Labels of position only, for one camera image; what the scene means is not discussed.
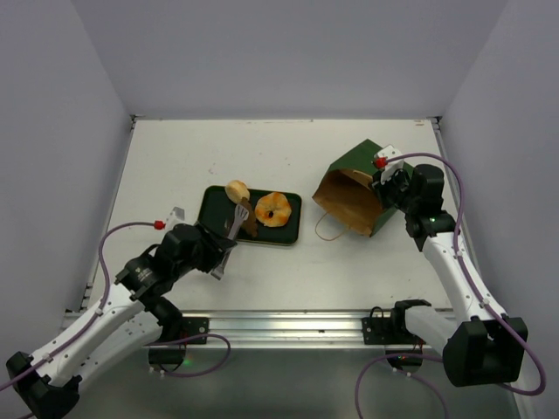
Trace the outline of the brown pretzel bread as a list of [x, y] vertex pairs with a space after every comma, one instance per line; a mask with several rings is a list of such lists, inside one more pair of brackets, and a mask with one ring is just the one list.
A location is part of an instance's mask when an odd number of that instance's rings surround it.
[[256, 238], [258, 235], [258, 224], [254, 210], [249, 200], [245, 197], [240, 201], [240, 205], [248, 211], [248, 217], [244, 220], [241, 229], [250, 237]]

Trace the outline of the metal tongs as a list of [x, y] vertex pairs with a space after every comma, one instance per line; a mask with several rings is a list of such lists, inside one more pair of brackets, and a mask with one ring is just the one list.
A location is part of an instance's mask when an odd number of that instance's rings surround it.
[[[228, 238], [233, 239], [234, 242], [236, 241], [237, 235], [239, 233], [239, 231], [241, 230], [241, 226], [244, 222], [244, 220], [246, 220], [248, 217], [248, 211], [239, 204], [236, 205], [235, 207], [235, 211], [234, 211], [234, 218], [233, 218], [233, 222], [228, 234]], [[215, 268], [211, 271], [211, 276], [217, 280], [220, 280], [223, 276], [224, 276], [224, 270], [223, 271], [215, 271]]]

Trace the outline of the green paper bag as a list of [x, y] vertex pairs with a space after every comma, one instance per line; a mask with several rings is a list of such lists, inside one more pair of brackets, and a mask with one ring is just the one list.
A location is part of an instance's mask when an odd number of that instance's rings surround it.
[[373, 157], [381, 146], [367, 139], [332, 162], [313, 200], [327, 214], [355, 233], [374, 236], [396, 214], [385, 209], [370, 188], [378, 169]]

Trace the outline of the small round bread roll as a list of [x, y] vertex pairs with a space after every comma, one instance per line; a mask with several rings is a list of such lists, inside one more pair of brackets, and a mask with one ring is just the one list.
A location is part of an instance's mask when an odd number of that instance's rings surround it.
[[224, 187], [225, 194], [235, 204], [241, 203], [244, 199], [250, 199], [250, 191], [244, 182], [233, 180]]

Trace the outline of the round glazed pastry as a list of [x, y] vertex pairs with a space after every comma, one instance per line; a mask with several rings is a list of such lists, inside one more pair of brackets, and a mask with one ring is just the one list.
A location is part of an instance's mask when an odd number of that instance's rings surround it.
[[255, 207], [257, 220], [269, 228], [285, 226], [292, 214], [292, 208], [286, 195], [272, 192], [261, 197]]

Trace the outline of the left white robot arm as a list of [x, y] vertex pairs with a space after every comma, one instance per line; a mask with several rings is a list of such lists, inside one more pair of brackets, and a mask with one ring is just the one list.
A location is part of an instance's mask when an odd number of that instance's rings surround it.
[[90, 309], [64, 332], [31, 354], [17, 352], [6, 363], [10, 380], [35, 418], [62, 418], [95, 375], [128, 353], [150, 345], [187, 346], [211, 337], [207, 327], [187, 326], [164, 296], [190, 271], [220, 277], [236, 245], [236, 229], [219, 236], [201, 223], [150, 224], [165, 234], [129, 260]]

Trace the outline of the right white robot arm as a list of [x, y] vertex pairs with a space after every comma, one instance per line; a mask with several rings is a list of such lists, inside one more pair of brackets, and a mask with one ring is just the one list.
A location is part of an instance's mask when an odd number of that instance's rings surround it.
[[431, 346], [456, 387], [516, 381], [528, 328], [507, 316], [475, 271], [454, 217], [443, 208], [443, 170], [420, 164], [407, 172], [402, 162], [384, 157], [374, 164], [380, 171], [372, 190], [382, 206], [404, 213], [406, 231], [436, 272], [455, 316], [448, 320], [426, 302], [401, 301], [390, 335], [403, 343], [417, 336]]

